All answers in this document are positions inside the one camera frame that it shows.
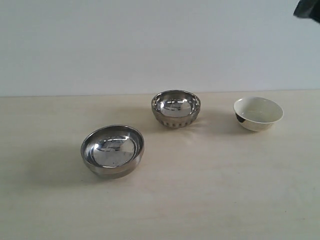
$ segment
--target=light wood surface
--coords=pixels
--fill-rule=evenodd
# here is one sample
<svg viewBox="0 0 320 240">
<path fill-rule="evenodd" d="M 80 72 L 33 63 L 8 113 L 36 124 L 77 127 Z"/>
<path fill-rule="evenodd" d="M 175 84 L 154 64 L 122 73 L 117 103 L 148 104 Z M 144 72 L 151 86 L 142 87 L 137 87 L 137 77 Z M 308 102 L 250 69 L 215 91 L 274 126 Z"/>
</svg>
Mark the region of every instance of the light wood surface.
<svg viewBox="0 0 320 240">
<path fill-rule="evenodd" d="M 320 236 L 320 91 L 203 93 L 190 126 L 171 130 L 153 95 L 0 98 L 1 240 L 312 240 Z M 253 133 L 243 96 L 284 118 Z M 83 164 L 92 131 L 125 124 L 145 152 L 102 181 Z"/>
</svg>

